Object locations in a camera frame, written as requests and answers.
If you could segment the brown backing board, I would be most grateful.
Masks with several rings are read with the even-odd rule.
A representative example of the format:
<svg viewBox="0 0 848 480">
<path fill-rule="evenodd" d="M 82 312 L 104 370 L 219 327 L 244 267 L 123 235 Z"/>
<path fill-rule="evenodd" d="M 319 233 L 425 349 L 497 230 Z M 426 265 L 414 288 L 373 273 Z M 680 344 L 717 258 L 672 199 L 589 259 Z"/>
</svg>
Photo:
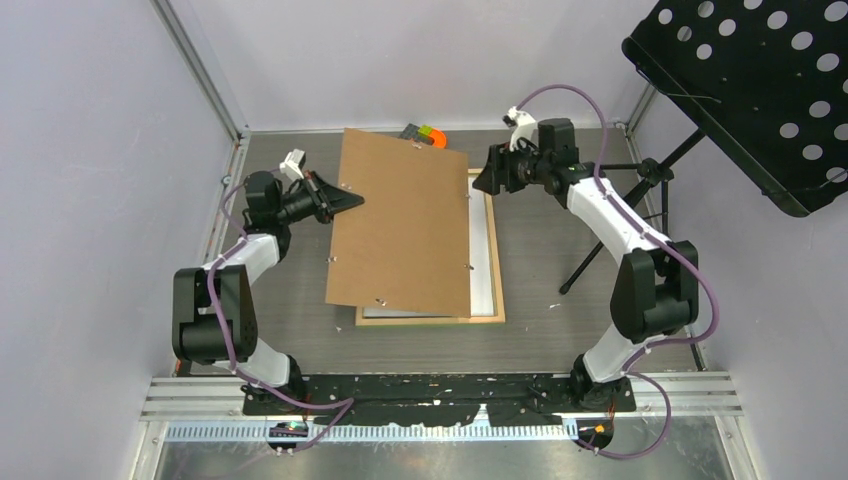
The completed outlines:
<svg viewBox="0 0 848 480">
<path fill-rule="evenodd" d="M 326 302 L 468 316 L 468 168 L 462 152 L 345 130 L 338 182 L 364 202 L 334 219 Z"/>
</svg>

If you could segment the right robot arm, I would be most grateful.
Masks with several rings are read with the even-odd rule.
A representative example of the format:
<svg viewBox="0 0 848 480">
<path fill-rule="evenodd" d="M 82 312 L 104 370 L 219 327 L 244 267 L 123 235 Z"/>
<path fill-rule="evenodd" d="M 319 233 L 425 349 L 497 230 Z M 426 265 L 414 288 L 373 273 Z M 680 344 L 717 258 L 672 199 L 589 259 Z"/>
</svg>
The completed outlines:
<svg viewBox="0 0 848 480">
<path fill-rule="evenodd" d="M 579 355 L 569 373 L 568 399 L 596 410 L 621 390 L 635 361 L 697 317 L 698 255 L 636 215 L 596 163 L 583 163 L 568 118 L 538 122 L 524 111 L 503 118 L 509 141 L 490 147 L 473 182 L 489 195 L 539 185 L 583 221 L 618 266 L 610 300 L 611 325 Z"/>
</svg>

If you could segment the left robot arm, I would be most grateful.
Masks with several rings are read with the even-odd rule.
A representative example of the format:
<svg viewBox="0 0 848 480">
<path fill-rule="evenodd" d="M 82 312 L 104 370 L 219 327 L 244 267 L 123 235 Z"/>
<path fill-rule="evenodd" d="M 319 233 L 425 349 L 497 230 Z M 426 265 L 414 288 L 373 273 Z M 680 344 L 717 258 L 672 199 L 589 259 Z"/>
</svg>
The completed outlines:
<svg viewBox="0 0 848 480">
<path fill-rule="evenodd" d="M 182 268 L 173 277 L 172 349 L 182 362 L 215 366 L 246 380 L 247 393 L 268 392 L 280 412 L 298 412 L 307 389 L 297 361 L 261 340 L 252 286 L 288 253 L 294 223 L 329 224 L 364 205 L 362 196 L 308 171 L 289 188 L 269 171 L 242 184 L 243 231 L 216 259 Z"/>
</svg>

